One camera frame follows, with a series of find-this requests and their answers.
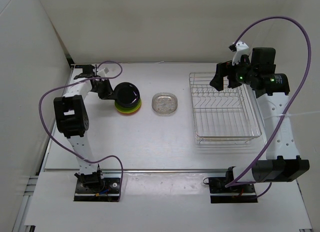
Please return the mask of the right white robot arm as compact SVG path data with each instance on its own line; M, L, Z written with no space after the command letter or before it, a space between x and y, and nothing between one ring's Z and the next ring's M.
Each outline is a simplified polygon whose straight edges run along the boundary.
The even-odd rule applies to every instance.
M267 142L247 168L233 167L226 174L224 185L230 192L236 192L246 184L292 182L309 170L310 163L301 158L295 145L287 116L294 98L289 96L288 77L276 73L276 50L271 47L249 50L237 45L230 49L235 52L233 59L216 66L209 84L217 91L223 90L224 79L231 89L248 85L255 93Z

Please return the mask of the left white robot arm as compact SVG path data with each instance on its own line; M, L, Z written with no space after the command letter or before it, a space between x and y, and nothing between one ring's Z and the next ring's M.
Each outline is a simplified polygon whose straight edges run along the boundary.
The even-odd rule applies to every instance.
M102 80L87 80L93 77L105 77L108 68L95 69L92 65L84 65L82 73L74 77L75 85L69 87L62 97L53 101L57 128L71 144L79 165L79 172L75 176L80 183L95 193L104 189L105 180L98 163L95 160L87 137L89 117L84 99L89 92L98 92Z

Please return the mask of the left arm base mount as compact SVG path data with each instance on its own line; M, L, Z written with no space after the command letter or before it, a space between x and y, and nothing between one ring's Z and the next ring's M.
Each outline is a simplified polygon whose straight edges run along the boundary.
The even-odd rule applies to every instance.
M74 202L119 202L121 198L122 178L107 174L99 181L90 179L89 182L77 178Z

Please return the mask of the black plate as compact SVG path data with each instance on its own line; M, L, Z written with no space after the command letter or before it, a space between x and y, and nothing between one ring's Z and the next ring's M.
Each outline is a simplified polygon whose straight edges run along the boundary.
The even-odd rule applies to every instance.
M115 103L123 108L132 108L138 105L140 92L138 88L129 82L122 82L114 88Z

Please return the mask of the clear glass plate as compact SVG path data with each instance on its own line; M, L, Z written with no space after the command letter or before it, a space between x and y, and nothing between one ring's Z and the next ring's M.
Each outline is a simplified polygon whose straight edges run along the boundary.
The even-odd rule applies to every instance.
M151 100L151 107L159 116L173 115L178 109L178 98L168 92L156 93Z

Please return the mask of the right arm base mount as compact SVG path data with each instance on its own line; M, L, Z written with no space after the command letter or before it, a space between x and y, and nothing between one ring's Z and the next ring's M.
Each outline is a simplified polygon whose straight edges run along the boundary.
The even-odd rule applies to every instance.
M209 186L211 204L257 203L257 194L253 184L225 187L224 177L207 177L202 183Z

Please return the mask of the green plate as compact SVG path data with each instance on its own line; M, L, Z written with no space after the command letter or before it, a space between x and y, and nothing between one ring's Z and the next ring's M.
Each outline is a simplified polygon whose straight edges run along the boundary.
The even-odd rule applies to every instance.
M140 109L141 104L142 104L142 101L140 99L138 100L135 106L131 106L131 107L123 107L116 102L114 103L116 110L122 114L132 114L137 112Z

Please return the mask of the orange plate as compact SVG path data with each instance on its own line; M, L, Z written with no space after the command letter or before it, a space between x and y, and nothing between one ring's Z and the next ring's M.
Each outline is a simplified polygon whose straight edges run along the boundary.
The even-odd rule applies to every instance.
M132 108L125 108L125 107L115 105L115 108L120 114L129 116L137 113L140 110L141 105L137 105L136 107L132 107Z

